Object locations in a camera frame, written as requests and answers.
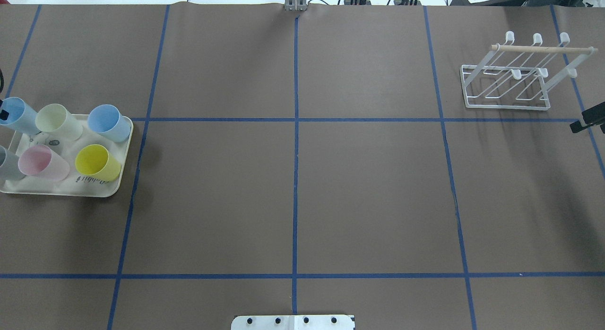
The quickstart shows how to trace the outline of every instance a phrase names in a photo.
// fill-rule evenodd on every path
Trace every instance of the white tray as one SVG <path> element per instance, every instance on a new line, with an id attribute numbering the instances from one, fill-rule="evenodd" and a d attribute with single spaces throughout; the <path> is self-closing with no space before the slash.
<path id="1" fill-rule="evenodd" d="M 121 176 L 124 173 L 124 164 L 130 147 L 130 139 L 132 139 L 132 120 L 124 116 L 130 124 L 130 135 L 128 141 L 115 143 L 111 140 L 100 136 L 96 132 L 88 129 L 88 115 L 74 114 L 76 120 L 84 127 L 84 132 L 79 139 L 69 142 L 50 136 L 45 132 L 41 132 L 36 136 L 28 136 L 15 132 L 13 139 L 10 142 L 9 151 L 21 156 L 29 147 L 35 145 L 47 145 L 55 153 L 61 155 L 70 166 L 69 175 L 63 181 L 51 182 L 44 179 L 38 179 L 32 176 L 26 176 L 19 181 L 2 181 L 0 180 L 0 192 L 9 194 L 42 194 L 50 196 L 85 196 L 85 197 L 108 197 L 117 192 L 121 183 Z M 74 161 L 76 155 L 87 145 L 99 144 L 108 149 L 108 151 L 121 163 L 120 176 L 112 182 L 100 181 L 92 177 L 81 175 L 76 171 Z"/>

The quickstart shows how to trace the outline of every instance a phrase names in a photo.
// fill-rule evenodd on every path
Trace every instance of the pale yellow cup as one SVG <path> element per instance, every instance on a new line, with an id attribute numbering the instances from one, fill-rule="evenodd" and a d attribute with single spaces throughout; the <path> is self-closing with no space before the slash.
<path id="1" fill-rule="evenodd" d="M 114 181 L 120 176 L 121 164 L 106 147 L 89 145 L 76 156 L 76 170 L 101 181 Z"/>

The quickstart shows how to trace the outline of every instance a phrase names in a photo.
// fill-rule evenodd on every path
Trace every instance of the grid line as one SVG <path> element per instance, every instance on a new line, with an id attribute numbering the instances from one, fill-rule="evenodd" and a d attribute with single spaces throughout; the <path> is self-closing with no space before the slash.
<path id="1" fill-rule="evenodd" d="M 30 31 L 27 33 L 26 42 L 23 43 L 23 48 L 21 49 L 21 54 L 19 55 L 19 59 L 17 60 L 15 71 L 13 72 L 13 76 L 10 79 L 9 87 L 6 89 L 6 97 L 10 97 L 10 92 L 13 91 L 13 85 L 15 84 L 15 80 L 17 79 L 17 73 L 19 73 L 19 69 L 21 68 L 21 62 L 23 61 L 23 57 L 26 55 L 27 46 L 30 44 L 30 39 L 32 39 L 34 28 L 36 27 L 36 22 L 38 17 L 40 16 L 41 10 L 42 5 L 38 5 L 36 15 L 34 15 L 34 19 L 32 20 L 32 26 L 30 26 Z"/>
<path id="2" fill-rule="evenodd" d="M 561 32 L 559 30 L 559 23 L 557 21 L 557 13 L 555 13 L 555 7 L 551 4 L 551 16 L 553 17 L 553 24 L 555 25 L 555 31 L 557 32 L 557 38 L 559 43 L 561 43 Z M 565 65 L 569 65 L 569 59 L 566 54 L 563 54 L 563 60 L 565 61 Z M 579 108 L 584 111 L 584 102 L 582 101 L 582 96 L 579 94 L 578 85 L 575 82 L 575 78 L 571 78 L 571 84 L 573 86 L 573 91 L 575 91 L 575 97 L 578 100 Z M 595 135 L 592 132 L 592 128 L 588 129 L 588 135 L 590 136 L 590 142 L 592 143 L 592 148 L 595 150 L 596 160 L 599 163 L 599 168 L 601 168 L 601 175 L 603 179 L 605 179 L 605 166 L 603 166 L 603 159 L 601 158 L 601 152 L 599 148 L 596 146 Z"/>
<path id="3" fill-rule="evenodd" d="M 122 274 L 121 279 L 137 280 L 221 280 L 221 279 L 292 279 L 289 273 L 251 274 Z M 298 273 L 297 279 L 434 279 L 434 278 L 581 278 L 604 277 L 605 271 L 540 272 L 443 272 L 443 273 Z M 0 279 L 116 279 L 117 274 L 2 273 Z"/>
<path id="4" fill-rule="evenodd" d="M 115 287 L 112 298 L 112 306 L 110 308 L 110 315 L 107 322 L 107 330 L 111 330 L 113 326 L 113 320 L 115 316 L 115 307 L 117 305 L 118 293 L 120 290 L 121 273 L 124 267 L 124 258 L 126 255 L 126 248 L 128 244 L 128 235 L 130 233 L 130 223 L 132 222 L 132 211 L 134 209 L 134 197 L 138 188 L 138 178 L 140 177 L 140 164 L 141 158 L 143 157 L 143 150 L 145 149 L 145 141 L 147 140 L 147 130 L 149 128 L 149 117 L 151 117 L 151 108 L 153 107 L 153 99 L 156 91 L 157 75 L 160 70 L 160 60 L 162 59 L 162 47 L 164 46 L 164 37 L 166 35 L 166 26 L 168 24 L 168 15 L 170 13 L 170 5 L 166 5 L 166 12 L 164 13 L 164 26 L 162 26 L 162 35 L 160 36 L 160 45 L 157 51 L 156 68 L 154 70 L 153 81 L 151 82 L 151 91 L 149 93 L 149 103 L 147 104 L 147 116 L 145 121 L 145 127 L 143 128 L 143 136 L 141 138 L 141 146 L 138 150 L 137 168 L 134 174 L 134 183 L 132 184 L 132 193 L 130 195 L 130 206 L 128 207 L 128 216 L 126 225 L 124 227 L 124 238 L 121 243 L 120 260 L 117 267 L 117 277 L 115 278 Z"/>
<path id="5" fill-rule="evenodd" d="M 294 18 L 294 189 L 292 203 L 292 314 L 298 313 L 298 18 Z"/>
<path id="6" fill-rule="evenodd" d="M 426 25 L 426 38 L 428 39 L 428 50 L 431 57 L 432 79 L 435 85 L 435 95 L 437 96 L 437 106 L 439 108 L 439 118 L 443 119 L 443 106 L 441 105 L 441 92 L 439 91 L 439 80 L 437 78 L 437 66 L 435 64 L 435 55 L 432 49 L 431 27 L 428 20 L 428 9 L 424 10 L 424 21 Z M 473 303 L 473 290 L 471 289 L 471 279 L 468 274 L 467 252 L 464 247 L 464 235 L 462 234 L 462 222 L 460 221 L 460 210 L 458 209 L 458 197 L 456 195 L 456 182 L 454 181 L 454 171 L 452 169 L 451 157 L 449 156 L 449 145 L 445 121 L 441 121 L 441 134 L 443 135 L 443 147 L 445 148 L 445 160 L 448 165 L 449 185 L 454 199 L 454 209 L 456 212 L 456 223 L 458 224 L 458 243 L 460 245 L 460 257 L 462 257 L 462 269 L 464 270 L 464 281 L 467 287 L 468 308 L 471 317 L 471 326 L 477 330 L 477 320 L 475 318 L 475 304 Z"/>
<path id="7" fill-rule="evenodd" d="M 135 122 L 531 122 L 531 123 L 572 123 L 568 119 L 508 119 L 508 118 L 468 118 L 468 117 L 131 117 Z"/>

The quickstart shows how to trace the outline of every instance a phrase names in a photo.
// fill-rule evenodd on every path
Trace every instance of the gray cup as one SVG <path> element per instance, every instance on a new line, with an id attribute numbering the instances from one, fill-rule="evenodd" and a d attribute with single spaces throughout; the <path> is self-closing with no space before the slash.
<path id="1" fill-rule="evenodd" d="M 19 170 L 17 165 L 19 157 L 0 146 L 0 180 L 21 180 L 26 175 Z"/>

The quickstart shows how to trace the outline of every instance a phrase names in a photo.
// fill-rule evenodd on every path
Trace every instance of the wooden dowel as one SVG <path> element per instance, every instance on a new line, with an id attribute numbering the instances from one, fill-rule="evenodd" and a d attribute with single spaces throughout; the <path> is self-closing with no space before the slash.
<path id="1" fill-rule="evenodd" d="M 590 54 L 592 50 L 598 52 L 597 48 L 559 48 L 557 46 L 521 46 L 521 45 L 492 45 L 492 51 L 508 51 L 508 52 L 538 52 L 538 53 L 581 53 Z"/>

